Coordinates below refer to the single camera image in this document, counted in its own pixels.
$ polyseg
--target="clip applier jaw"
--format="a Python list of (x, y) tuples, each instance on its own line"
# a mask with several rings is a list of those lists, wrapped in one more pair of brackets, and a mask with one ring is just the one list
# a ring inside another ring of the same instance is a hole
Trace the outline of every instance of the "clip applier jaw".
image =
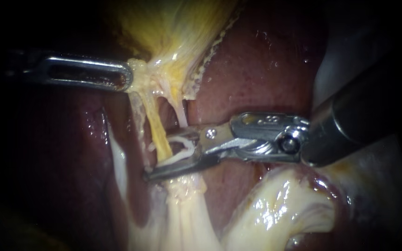
[(308, 139), (309, 122), (299, 116), (274, 112), (245, 112), (222, 125), (181, 128), (167, 138), (184, 137), (194, 153), (171, 164), (144, 172), (144, 179), (159, 182), (199, 172), (223, 158), (258, 162), (300, 162), (300, 151)]

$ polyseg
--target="white tissue strand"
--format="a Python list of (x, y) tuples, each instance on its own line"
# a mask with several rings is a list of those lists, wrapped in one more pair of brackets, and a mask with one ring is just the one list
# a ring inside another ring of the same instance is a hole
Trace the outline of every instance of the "white tissue strand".
[(235, 212), (221, 239), (225, 251), (282, 251), (297, 234), (333, 229), (334, 198), (326, 187), (299, 180), (292, 168), (272, 172)]

